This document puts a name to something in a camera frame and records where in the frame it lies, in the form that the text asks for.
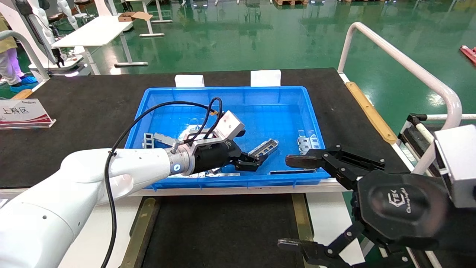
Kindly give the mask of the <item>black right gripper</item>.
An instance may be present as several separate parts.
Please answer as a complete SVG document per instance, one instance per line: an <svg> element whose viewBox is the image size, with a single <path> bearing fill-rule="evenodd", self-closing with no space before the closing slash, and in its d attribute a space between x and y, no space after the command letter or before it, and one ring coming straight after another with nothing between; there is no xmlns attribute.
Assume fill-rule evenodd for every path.
<svg viewBox="0 0 476 268"><path fill-rule="evenodd" d="M475 255L475 209L456 207L441 178L385 173L381 171L385 159L340 144L287 155L285 163L292 168L322 168L357 195L358 221L328 246L299 239L278 240L278 248L301 253L310 265L367 268L364 262L350 265L340 256L363 233L375 243ZM369 173L358 180L345 165Z"/></svg>

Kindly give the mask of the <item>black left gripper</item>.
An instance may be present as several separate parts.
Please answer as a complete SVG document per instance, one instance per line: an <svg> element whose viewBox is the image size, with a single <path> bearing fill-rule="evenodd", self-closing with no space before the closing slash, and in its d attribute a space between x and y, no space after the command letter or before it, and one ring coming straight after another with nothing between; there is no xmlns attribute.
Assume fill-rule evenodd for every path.
<svg viewBox="0 0 476 268"><path fill-rule="evenodd" d="M200 173L207 170L222 168L229 165L234 159L238 158L238 162L234 163L236 171L255 172L268 155L252 155L242 151L239 146L232 140L226 140L217 144L207 144L199 146L195 153L195 165L193 173Z"/></svg>

